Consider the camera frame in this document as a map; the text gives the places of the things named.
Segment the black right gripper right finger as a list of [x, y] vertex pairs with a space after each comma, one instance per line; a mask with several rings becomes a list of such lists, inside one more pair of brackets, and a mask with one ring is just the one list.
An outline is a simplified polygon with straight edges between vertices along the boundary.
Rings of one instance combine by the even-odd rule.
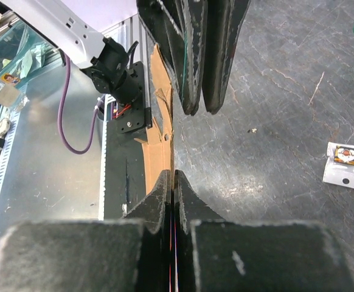
[[223, 217], [196, 194], [181, 170], [175, 171], [174, 211], [176, 287], [179, 291], [195, 291], [190, 222], [192, 220], [221, 220]]

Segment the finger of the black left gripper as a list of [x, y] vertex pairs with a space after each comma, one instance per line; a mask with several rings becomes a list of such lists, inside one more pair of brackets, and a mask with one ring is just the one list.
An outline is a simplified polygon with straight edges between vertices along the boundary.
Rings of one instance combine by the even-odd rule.
[[136, 2], [142, 24], [159, 45], [186, 115], [198, 111], [202, 86], [202, 2]]
[[250, 0], [209, 1], [202, 92], [206, 111], [224, 103], [240, 30]]

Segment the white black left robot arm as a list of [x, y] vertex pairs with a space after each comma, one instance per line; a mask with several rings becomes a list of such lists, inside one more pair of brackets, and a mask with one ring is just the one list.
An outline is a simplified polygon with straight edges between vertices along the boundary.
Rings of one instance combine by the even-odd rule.
[[[129, 53], [62, 1], [4, 1], [4, 5], [62, 50], [101, 93], [120, 103], [138, 95], [125, 66]], [[143, 26], [172, 71], [183, 111], [223, 106], [249, 1], [137, 1]]]

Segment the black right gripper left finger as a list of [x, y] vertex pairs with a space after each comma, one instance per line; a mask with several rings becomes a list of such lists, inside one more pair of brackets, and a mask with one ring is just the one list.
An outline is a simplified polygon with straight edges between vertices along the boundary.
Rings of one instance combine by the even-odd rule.
[[144, 225], [136, 291], [170, 289], [170, 179], [170, 171], [163, 170], [151, 192], [124, 216]]

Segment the brown cardboard box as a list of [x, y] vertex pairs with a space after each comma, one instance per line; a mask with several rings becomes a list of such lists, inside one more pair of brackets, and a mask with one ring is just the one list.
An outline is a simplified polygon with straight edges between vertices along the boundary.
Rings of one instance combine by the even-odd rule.
[[152, 118], [153, 126], [146, 129], [147, 139], [135, 139], [142, 146], [147, 195], [153, 190], [163, 170], [174, 170], [173, 87], [158, 44], [154, 45], [150, 56], [150, 71], [155, 88], [154, 96], [162, 116], [162, 127]]

